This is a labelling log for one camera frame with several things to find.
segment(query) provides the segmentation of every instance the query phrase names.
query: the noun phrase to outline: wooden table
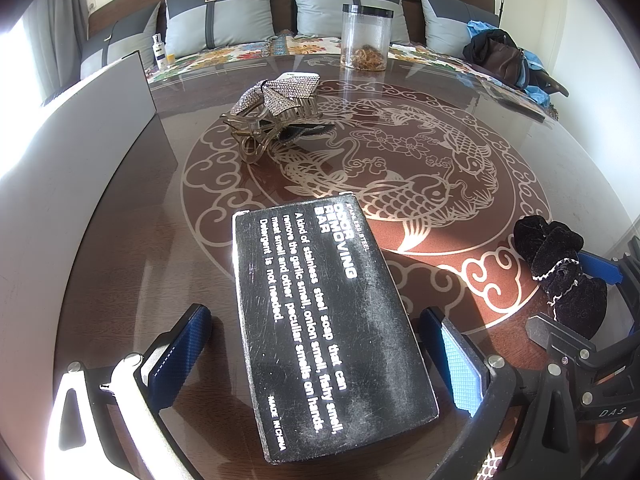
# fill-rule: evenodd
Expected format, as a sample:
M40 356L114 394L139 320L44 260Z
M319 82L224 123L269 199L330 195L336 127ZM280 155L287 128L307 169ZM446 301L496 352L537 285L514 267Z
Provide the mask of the wooden table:
M335 128L247 166L219 116L258 80L290 71L319 73L319 103ZM546 298L513 248L515 221L553 215L607 256L631 225L559 123L503 107L472 76L400 60L384 73L359 74L340 68L337 56L283 56L176 76L154 84L152 95L158 115L124 158L78 252L55 381L71 361L99 367L143 352L191 303L207 305L212 338L175 405L162 412L206 479L426 478L468 419L430 370L436 422L334 457L267 464L242 355L234 211L353 191L410 318L439 306L484 352L529 368L540 367L544 354L524 322L546 311ZM495 456L513 424L510 416ZM586 442L588 454L593 437Z

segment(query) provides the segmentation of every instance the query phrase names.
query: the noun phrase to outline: table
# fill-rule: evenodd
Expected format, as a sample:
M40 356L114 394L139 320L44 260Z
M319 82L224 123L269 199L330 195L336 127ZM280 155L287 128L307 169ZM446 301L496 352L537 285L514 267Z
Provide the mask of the table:
M319 105L335 128L242 164L220 114L258 80L290 71L319 73ZM143 352L191 303L203 303L215 318L212 338L162 418L204 478L426 478L468 418L434 371L436 422L311 462L264 461L232 281L231 216L350 190L410 319L439 306L485 353L539 368L544 354L524 322L546 311L546 298L513 249L515 221L552 216L607 257L625 250L632 223L558 122L506 108L485 86L403 60L379 74L345 72L337 56L247 60L152 85L158 114L118 168L76 257L56 385L69 362L100 367ZM613 324L609 332L603 340L615 338ZM513 425L510 416L479 478L495 470ZM585 431L588 457L593 427Z

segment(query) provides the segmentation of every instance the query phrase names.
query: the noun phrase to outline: bright window light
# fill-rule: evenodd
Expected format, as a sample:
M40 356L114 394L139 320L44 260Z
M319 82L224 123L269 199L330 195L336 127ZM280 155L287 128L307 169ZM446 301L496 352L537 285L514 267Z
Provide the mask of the bright window light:
M0 178L20 160L40 125L42 97L22 19L0 34Z

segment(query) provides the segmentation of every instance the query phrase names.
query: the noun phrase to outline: blue gripper pad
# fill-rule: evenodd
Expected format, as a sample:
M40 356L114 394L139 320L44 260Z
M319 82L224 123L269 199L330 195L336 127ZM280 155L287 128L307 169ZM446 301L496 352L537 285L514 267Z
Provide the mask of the blue gripper pad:
M615 263L586 251L578 253L578 260L582 266L582 272L586 275L602 278L608 285L622 283L622 273Z
M484 363L453 323L435 309L422 311L418 331L456 407L474 416L487 388Z
M152 410L158 412L174 403L210 334L209 309L194 303L169 332L156 338L148 353L165 344L167 347L148 376L147 396Z

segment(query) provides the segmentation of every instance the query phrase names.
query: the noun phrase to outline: gray curtain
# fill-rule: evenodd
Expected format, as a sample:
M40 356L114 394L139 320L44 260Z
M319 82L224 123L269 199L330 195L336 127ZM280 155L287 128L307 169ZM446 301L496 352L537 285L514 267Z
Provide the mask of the gray curtain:
M46 102L80 81L86 0L34 0L22 20Z

